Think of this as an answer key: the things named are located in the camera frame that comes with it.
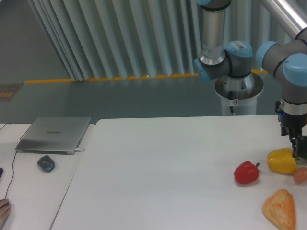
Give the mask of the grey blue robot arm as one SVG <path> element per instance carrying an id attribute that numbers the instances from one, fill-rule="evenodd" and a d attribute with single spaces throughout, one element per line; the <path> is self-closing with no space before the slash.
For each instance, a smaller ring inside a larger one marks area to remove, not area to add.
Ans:
<path id="1" fill-rule="evenodd" d="M 228 76 L 244 79 L 251 76 L 251 58 L 273 76 L 282 87 L 275 111 L 281 135 L 288 136 L 293 157 L 307 154 L 307 137 L 302 128 L 307 123 L 307 16 L 293 0 L 264 0 L 262 5 L 275 17 L 292 41 L 281 45 L 274 41 L 262 44 L 253 54 L 251 46 L 232 41 L 223 46 L 225 11 L 228 0 L 200 0 L 203 12 L 202 49 L 194 61 L 199 76 L 210 81 Z"/>

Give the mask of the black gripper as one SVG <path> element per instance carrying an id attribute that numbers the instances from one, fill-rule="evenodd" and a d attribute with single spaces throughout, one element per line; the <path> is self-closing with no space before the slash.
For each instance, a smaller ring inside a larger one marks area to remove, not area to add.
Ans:
<path id="1" fill-rule="evenodd" d="M 293 104 L 286 100 L 275 102 L 275 112 L 281 127 L 281 136 L 288 136 L 293 148 L 293 158 L 305 157 L 307 137 L 302 128 L 307 124 L 307 104 Z"/>

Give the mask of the person's hand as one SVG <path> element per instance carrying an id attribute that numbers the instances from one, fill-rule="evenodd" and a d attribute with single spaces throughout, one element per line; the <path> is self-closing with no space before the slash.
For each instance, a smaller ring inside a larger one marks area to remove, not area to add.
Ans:
<path id="1" fill-rule="evenodd" d="M 0 227 L 3 226 L 5 220 L 11 212 L 11 205 L 8 199 L 3 199 L 0 201 Z"/>

